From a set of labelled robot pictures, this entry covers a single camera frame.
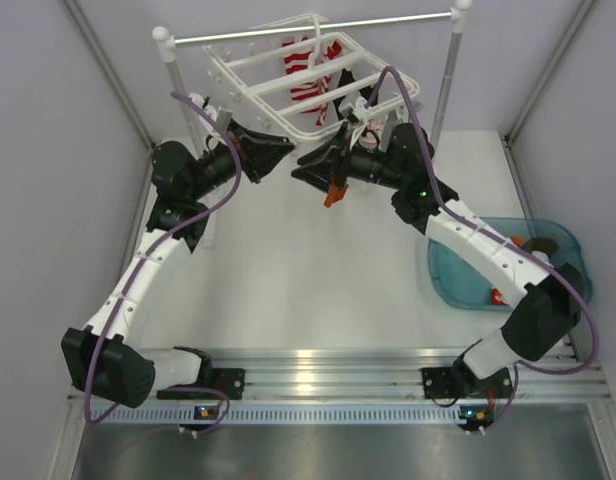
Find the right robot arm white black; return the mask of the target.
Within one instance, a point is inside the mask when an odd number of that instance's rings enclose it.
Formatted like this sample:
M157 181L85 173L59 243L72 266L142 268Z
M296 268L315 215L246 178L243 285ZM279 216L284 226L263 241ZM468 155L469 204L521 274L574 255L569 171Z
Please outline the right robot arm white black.
M516 246L483 222L430 166L433 147L410 123L397 125L385 150L352 141L347 125L302 156L291 175L325 193L325 206L341 200L350 179L393 191L397 216L461 257L499 290L512 311L493 333L452 364L451 378L466 396L478 396L491 378L518 362L535 362L581 319L583 278L576 267L558 268Z

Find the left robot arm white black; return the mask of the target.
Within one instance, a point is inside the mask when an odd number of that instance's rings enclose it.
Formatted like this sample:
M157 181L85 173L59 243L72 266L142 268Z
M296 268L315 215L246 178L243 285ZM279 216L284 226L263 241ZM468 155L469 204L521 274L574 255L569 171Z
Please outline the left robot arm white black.
M140 350L146 323L176 272L200 244L208 222L201 198L232 179L260 182L294 148L286 137L258 133L236 121L229 145L209 147L200 158L178 141L151 156L157 191L140 246L104 305L82 329L70 328L61 349L73 386L115 404L140 406L163 399L207 395L217 386L211 357L194 347Z

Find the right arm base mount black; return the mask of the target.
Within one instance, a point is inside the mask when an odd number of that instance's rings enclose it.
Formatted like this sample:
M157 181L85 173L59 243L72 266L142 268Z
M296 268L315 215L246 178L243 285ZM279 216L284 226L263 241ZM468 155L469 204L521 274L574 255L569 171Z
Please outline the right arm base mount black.
M485 399L492 402L508 398L513 390L513 380L507 368L485 379L477 378L461 365L427 367L421 373L424 398L444 408L454 406L459 400Z

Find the white plastic sock hanger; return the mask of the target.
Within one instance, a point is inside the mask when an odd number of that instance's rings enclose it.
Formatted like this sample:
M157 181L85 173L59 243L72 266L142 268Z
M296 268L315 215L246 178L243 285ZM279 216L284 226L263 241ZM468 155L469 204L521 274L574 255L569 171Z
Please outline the white plastic sock hanger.
M203 49L212 64L209 75L215 82L216 103L231 110L241 124L299 143L320 141L339 126L332 101L341 93L348 93L342 105L363 97L371 120L385 121L391 113L405 117L402 94L390 90L388 78L381 74L386 62L350 35L327 31L324 17L303 14L269 26L284 34ZM342 52L322 64L321 54L333 41L341 44ZM338 89L343 69L351 70L355 81ZM330 89L319 95L318 81L326 74L332 74ZM318 127L315 109L324 101L327 118Z

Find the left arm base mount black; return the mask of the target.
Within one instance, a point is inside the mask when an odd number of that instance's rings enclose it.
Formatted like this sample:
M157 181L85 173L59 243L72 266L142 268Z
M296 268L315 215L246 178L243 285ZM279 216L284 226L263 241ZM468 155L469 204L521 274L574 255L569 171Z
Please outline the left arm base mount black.
M241 400L245 377L242 368L213 368L208 387L223 392L230 400Z

